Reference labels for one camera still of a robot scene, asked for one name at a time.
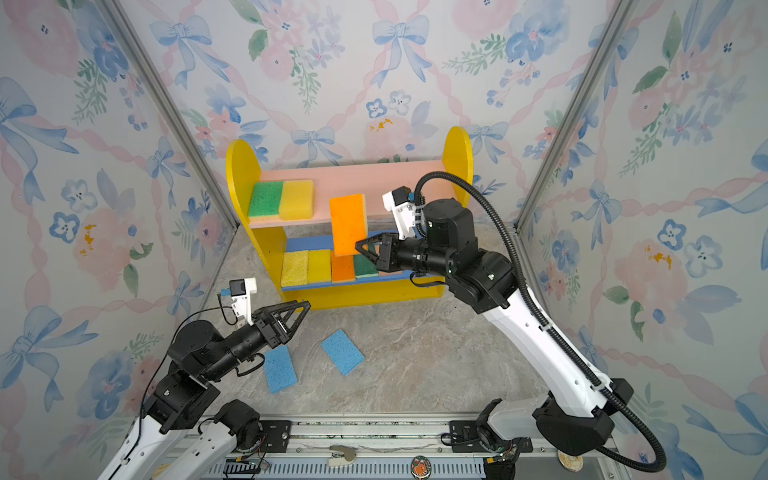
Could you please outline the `porous yellow sponge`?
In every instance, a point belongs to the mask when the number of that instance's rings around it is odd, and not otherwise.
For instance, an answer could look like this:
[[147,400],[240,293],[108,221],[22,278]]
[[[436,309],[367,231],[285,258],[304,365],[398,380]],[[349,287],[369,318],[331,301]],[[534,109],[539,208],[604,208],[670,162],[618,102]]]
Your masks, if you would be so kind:
[[308,284],[309,252],[286,252],[283,256],[280,286],[282,289]]

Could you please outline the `bright green scrub sponge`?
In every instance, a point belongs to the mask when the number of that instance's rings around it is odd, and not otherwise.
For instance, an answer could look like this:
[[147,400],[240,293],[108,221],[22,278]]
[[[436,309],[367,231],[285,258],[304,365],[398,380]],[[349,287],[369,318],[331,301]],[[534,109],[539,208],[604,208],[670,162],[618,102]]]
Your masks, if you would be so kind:
[[259,182],[254,185],[248,216],[257,219],[272,219],[279,216],[284,183]]

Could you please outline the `dark green scrub sponge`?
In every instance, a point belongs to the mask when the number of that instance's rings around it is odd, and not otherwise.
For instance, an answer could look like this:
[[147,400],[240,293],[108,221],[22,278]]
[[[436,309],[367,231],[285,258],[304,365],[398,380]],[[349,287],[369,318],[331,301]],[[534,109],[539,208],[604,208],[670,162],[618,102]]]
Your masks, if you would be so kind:
[[379,275],[375,264],[364,255],[353,256],[353,267],[356,279],[372,278]]

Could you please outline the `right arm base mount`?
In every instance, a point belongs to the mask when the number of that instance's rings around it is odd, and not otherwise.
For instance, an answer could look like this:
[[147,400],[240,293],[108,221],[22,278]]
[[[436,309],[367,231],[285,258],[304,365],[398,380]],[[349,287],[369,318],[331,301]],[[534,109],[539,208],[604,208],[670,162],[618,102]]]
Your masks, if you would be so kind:
[[490,414],[501,403],[501,399],[492,400],[472,422],[450,421],[449,431],[440,435],[440,442],[453,453],[488,453],[489,457],[484,460],[486,464],[514,463],[522,454],[532,453],[533,444],[529,437],[506,440],[491,429]]

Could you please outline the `light blue sponge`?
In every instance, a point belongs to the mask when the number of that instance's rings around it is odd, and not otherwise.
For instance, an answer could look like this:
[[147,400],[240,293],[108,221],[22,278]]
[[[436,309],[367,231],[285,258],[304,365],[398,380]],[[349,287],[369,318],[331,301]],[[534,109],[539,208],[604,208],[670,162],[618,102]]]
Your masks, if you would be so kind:
[[321,342],[321,346],[343,376],[360,366],[365,357],[343,330]]
[[263,369],[272,394],[281,392],[298,382],[287,345],[280,345],[268,351],[264,357]]

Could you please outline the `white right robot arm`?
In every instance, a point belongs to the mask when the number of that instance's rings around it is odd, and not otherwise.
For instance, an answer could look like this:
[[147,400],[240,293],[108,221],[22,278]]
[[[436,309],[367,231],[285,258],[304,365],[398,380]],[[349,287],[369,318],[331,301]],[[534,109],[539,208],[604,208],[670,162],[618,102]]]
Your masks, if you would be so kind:
[[381,272],[443,277],[458,300],[512,341],[548,388],[528,401],[491,401],[476,420],[481,444],[499,451],[516,438],[537,436],[571,456],[604,446],[616,409],[587,376],[594,374],[602,386],[610,379],[593,365],[581,370],[553,339],[557,327],[534,317],[512,263],[479,247],[471,211],[453,198],[418,210],[403,189],[382,201],[397,229],[359,241],[358,252]]

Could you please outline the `orange scrub sponge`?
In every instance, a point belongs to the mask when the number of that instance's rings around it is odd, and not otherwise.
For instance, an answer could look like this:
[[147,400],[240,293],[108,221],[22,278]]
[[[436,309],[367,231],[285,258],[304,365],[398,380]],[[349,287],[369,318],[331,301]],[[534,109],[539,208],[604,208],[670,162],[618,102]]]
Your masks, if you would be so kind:
[[354,256],[331,257],[331,280],[333,283],[347,283],[356,279]]

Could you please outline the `pale yellow sponge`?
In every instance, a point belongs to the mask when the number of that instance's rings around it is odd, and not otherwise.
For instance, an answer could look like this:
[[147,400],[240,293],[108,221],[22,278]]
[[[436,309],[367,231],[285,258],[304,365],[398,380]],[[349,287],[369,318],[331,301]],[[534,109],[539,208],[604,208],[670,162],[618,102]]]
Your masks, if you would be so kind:
[[336,256],[354,255],[358,241],[368,237],[364,194],[332,198],[329,202],[333,250]]

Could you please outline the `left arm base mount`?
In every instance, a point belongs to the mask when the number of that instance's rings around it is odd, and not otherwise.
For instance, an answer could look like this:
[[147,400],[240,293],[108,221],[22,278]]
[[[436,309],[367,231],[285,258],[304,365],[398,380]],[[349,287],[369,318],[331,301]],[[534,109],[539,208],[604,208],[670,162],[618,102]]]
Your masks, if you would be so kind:
[[290,420],[251,421],[236,435],[240,453],[285,453],[293,423]]

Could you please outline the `yellow scrub sponge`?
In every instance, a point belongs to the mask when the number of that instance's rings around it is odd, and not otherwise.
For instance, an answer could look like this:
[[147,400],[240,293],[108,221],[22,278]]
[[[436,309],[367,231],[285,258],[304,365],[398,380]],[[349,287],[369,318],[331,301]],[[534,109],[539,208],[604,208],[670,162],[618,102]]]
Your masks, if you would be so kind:
[[312,250],[308,252],[309,284],[323,284],[332,281],[332,253],[330,250]]

